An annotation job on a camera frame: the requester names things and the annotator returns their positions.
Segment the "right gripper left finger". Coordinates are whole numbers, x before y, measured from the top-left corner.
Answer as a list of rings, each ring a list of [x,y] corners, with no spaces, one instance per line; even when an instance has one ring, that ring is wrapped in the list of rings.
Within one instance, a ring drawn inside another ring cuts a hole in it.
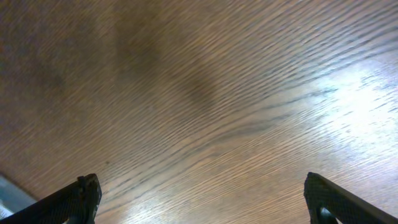
[[[1,224],[94,224],[101,201],[96,174],[77,181],[1,220]]]

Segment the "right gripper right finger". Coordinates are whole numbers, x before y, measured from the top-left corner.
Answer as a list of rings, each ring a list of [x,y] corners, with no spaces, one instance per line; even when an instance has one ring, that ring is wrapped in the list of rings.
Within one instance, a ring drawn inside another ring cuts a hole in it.
[[[304,197],[311,224],[397,224],[396,217],[367,203],[317,173],[307,174]]]

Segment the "clear plastic container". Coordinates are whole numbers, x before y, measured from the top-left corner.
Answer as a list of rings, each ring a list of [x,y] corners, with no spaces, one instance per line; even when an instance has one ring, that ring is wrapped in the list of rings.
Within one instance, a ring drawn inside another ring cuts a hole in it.
[[[3,175],[0,177],[0,199],[1,219],[5,219],[37,202],[36,199]]]

